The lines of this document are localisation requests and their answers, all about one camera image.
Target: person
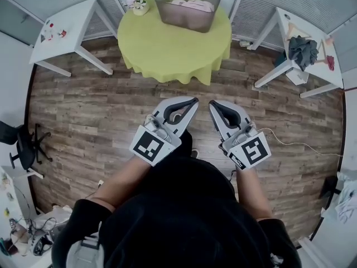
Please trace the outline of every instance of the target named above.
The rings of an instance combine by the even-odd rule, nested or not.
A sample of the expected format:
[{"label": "person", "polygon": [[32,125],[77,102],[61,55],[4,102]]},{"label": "person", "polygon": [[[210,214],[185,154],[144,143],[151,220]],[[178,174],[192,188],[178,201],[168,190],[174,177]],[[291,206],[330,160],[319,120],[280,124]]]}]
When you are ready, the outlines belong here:
[{"label": "person", "polygon": [[155,167],[137,156],[73,213],[52,247],[65,268],[71,245],[98,231],[104,267],[301,267],[253,169],[237,168],[239,202],[229,180],[182,145]]}]

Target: round table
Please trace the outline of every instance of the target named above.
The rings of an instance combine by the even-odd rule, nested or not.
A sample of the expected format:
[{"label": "round table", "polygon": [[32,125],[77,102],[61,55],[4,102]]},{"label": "round table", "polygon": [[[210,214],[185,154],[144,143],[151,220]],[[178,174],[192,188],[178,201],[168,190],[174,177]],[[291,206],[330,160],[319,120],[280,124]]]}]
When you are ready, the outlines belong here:
[{"label": "round table", "polygon": [[144,16],[125,13],[118,29],[118,44],[127,68],[159,82],[187,84],[195,76],[209,85],[211,71],[229,58],[231,25],[224,10],[216,11],[211,29],[199,33],[165,24],[154,0]]}]

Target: flower vase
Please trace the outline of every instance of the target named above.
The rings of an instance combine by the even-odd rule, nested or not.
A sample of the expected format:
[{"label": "flower vase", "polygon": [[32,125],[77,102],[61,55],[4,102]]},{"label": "flower vase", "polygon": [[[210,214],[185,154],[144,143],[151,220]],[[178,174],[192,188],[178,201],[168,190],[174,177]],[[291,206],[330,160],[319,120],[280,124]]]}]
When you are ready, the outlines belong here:
[{"label": "flower vase", "polygon": [[146,5],[142,9],[133,9],[133,13],[137,16],[143,16],[149,11],[150,6],[149,3],[146,3]]}]

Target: black office chair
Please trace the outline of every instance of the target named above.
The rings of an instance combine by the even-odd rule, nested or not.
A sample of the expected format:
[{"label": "black office chair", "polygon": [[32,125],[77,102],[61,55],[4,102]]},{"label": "black office chair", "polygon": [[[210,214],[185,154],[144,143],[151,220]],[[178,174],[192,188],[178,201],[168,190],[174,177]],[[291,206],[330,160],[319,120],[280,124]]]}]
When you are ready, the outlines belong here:
[{"label": "black office chair", "polygon": [[14,169],[15,165],[13,162],[19,158],[21,165],[25,170],[29,169],[32,166],[33,162],[35,161],[35,158],[37,163],[41,164],[42,162],[38,159],[38,152],[43,154],[44,157],[48,159],[48,161],[53,161],[53,159],[49,158],[45,154],[43,149],[40,147],[40,143],[42,142],[42,140],[47,136],[51,136],[51,132],[45,133],[40,139],[38,139],[37,129],[39,127],[39,124],[35,124],[35,133],[30,134],[28,128],[24,125],[15,128],[0,121],[0,142],[8,145],[13,145],[17,141],[17,155],[13,157],[10,153],[10,161]]}]

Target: translucent basket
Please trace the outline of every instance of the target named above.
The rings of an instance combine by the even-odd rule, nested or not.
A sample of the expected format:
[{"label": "translucent basket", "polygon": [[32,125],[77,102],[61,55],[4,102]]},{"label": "translucent basket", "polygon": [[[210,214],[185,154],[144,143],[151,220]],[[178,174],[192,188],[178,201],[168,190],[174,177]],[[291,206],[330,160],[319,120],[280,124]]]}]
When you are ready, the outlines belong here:
[{"label": "translucent basket", "polygon": [[213,4],[214,12],[205,12],[181,5],[171,4],[172,0],[155,0],[162,22],[189,30],[207,33],[221,0],[202,0]]}]

